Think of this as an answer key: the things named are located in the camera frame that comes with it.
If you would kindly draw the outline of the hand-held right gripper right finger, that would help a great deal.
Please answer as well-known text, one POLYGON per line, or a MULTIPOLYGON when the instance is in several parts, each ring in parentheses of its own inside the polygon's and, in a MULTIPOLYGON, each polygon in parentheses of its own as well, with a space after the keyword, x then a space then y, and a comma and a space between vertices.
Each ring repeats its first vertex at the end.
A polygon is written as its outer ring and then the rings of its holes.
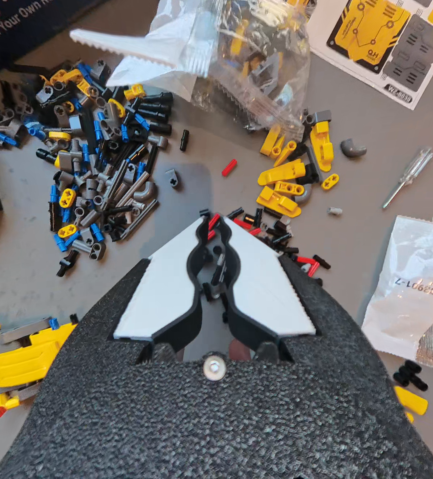
POLYGON ((225 294, 229 329, 256 351, 287 338, 314 336, 317 329, 281 264, 281 255, 224 219, 225 294))

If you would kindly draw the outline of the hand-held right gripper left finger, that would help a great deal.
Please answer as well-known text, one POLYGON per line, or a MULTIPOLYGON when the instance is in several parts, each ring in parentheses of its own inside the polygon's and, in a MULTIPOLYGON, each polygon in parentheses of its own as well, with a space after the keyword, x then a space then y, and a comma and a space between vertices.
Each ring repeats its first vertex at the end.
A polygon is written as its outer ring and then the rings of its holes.
POLYGON ((148 258, 115 340, 166 343, 177 353, 196 338, 202 326, 197 276, 206 244, 207 218, 198 218, 148 258))

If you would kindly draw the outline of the pile of black red pins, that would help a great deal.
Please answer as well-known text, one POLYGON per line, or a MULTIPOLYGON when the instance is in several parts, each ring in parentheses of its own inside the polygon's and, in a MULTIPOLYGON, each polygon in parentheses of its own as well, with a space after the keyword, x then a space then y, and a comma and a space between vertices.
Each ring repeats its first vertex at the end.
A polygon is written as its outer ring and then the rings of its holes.
POLYGON ((293 237, 289 219, 284 219, 283 215, 267 207, 256 208, 254 214, 238 207, 227 218, 276 253, 289 257, 309 278, 323 287, 323 280, 316 273, 321 269, 330 270, 331 265, 316 254, 312 257, 301 256, 297 247, 289 245, 293 237))

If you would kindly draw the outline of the yellow and grey brick assembly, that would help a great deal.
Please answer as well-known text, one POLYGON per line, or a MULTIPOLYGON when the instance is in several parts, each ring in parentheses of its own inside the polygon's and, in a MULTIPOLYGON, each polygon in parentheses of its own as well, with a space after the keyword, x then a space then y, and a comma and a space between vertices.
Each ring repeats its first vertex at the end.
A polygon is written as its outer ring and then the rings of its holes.
POLYGON ((0 394, 18 396, 20 405, 37 395, 66 339, 79 324, 76 314, 59 324, 47 317, 13 329, 0 328, 0 394))

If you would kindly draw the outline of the grey desk with wooden edge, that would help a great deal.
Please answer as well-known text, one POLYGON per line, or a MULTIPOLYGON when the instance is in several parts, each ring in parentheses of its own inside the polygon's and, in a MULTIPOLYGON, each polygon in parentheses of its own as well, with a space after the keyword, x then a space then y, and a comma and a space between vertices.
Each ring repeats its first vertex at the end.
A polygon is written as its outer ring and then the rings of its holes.
MULTIPOLYGON (((414 182, 382 209, 407 164, 420 147, 433 150, 433 79, 415 111, 397 105, 371 87, 312 56, 307 93, 309 106, 329 109, 340 183, 329 193, 313 192, 296 219, 296 245, 332 265, 321 270, 325 289, 357 320, 377 284, 396 215, 433 216, 433 158, 414 182), (349 159, 340 143, 352 138, 365 146, 361 158, 349 159)), ((129 246, 108 246, 108 260, 78 260, 57 278, 61 257, 48 230, 48 191, 54 168, 38 159, 36 139, 9 152, 0 150, 0 320, 3 325, 52 314, 79 318, 143 253, 151 253, 179 233, 199 209, 227 213, 238 206, 253 211, 256 179, 267 169, 258 153, 262 138, 248 134, 226 114, 206 113, 177 99, 173 134, 155 166, 160 206, 129 246), (223 177, 232 160, 237 167, 223 177)))

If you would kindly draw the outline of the pile of yellow angled beams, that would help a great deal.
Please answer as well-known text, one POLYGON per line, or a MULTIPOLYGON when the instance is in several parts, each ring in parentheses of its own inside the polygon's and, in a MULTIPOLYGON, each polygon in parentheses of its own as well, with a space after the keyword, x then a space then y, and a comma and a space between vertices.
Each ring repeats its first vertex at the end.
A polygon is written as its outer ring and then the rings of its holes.
POLYGON ((260 153, 273 161, 257 179, 262 188, 256 203, 270 213, 298 217, 316 187, 327 192, 339 183, 333 170, 335 158, 330 139, 330 111, 307 115, 301 142, 286 137, 283 127, 272 126, 260 153))

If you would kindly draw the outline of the large crumpled plastic bag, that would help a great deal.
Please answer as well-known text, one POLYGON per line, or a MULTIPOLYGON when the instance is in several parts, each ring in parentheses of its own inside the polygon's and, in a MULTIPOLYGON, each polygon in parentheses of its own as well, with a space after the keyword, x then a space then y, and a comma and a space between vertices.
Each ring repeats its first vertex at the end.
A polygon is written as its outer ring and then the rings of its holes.
POLYGON ((395 219, 362 331, 375 350, 433 367, 433 221, 395 219))

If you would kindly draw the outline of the pile of blue grey connectors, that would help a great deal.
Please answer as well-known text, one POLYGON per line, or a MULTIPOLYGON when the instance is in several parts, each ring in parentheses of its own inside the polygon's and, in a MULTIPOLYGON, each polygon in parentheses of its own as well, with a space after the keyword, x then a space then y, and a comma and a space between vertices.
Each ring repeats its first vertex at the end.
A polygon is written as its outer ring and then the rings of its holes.
POLYGON ((127 239, 158 205, 152 172, 172 133, 172 93, 141 84, 107 87, 103 59, 46 70, 23 66, 27 84, 0 80, 0 150, 39 140, 54 169, 49 230, 64 277, 80 256, 102 259, 106 239, 127 239))

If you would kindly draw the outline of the grey curved piece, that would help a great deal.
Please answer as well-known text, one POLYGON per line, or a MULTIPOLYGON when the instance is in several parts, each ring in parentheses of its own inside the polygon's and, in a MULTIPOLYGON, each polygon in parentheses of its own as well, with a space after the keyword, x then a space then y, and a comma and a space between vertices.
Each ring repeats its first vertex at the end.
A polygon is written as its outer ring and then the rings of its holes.
POLYGON ((345 157, 349 159, 361 158, 367 153, 367 148, 365 146, 355 145, 352 138, 341 141, 340 149, 345 157))

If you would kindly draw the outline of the yellow curved panel piece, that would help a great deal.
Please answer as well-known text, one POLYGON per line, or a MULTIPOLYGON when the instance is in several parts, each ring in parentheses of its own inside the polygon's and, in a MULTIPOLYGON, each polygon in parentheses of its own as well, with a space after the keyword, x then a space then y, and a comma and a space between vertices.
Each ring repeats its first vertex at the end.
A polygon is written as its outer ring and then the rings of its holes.
POLYGON ((401 386, 393 387, 400 405, 405 409, 405 416, 413 424, 414 415, 424 416, 428 410, 428 401, 401 386))

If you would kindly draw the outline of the small metal rod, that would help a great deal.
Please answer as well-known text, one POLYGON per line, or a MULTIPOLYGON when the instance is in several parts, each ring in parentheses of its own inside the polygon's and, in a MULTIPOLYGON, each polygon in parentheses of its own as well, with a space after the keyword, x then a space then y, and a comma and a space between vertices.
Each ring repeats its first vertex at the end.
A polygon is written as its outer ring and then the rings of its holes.
POLYGON ((419 174, 424 170, 426 165, 433 158, 433 150, 430 147, 420 147, 411 161, 407 164, 403 174, 399 178, 399 181, 395 188, 388 195, 387 199, 383 202, 381 208, 385 210, 397 196, 397 194, 406 186, 411 185, 419 174))

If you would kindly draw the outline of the clear plastic bag of parts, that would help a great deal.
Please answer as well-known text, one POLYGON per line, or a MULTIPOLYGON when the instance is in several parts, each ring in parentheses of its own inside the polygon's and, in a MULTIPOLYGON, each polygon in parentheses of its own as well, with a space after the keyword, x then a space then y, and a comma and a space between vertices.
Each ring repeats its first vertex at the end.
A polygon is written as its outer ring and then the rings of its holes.
POLYGON ((145 36, 70 31, 83 45, 124 56, 109 86, 144 83, 200 108, 226 110, 249 131, 304 136, 309 79, 303 1, 159 1, 145 36))

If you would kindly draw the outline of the printed parts sheet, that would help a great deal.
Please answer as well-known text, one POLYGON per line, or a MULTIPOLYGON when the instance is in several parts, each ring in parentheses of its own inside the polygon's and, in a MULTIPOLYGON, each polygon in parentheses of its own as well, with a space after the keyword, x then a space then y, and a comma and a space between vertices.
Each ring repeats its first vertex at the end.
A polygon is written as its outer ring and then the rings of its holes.
POLYGON ((312 53, 411 111, 433 77, 432 0, 319 0, 312 53))

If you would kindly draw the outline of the blue cardboard kit box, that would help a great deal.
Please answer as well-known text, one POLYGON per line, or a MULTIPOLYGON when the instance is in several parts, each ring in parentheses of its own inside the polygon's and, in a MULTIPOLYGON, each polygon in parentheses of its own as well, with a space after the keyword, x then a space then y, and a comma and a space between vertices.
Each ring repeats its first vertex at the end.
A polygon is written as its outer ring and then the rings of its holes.
POLYGON ((0 0, 0 70, 102 3, 102 0, 0 0))

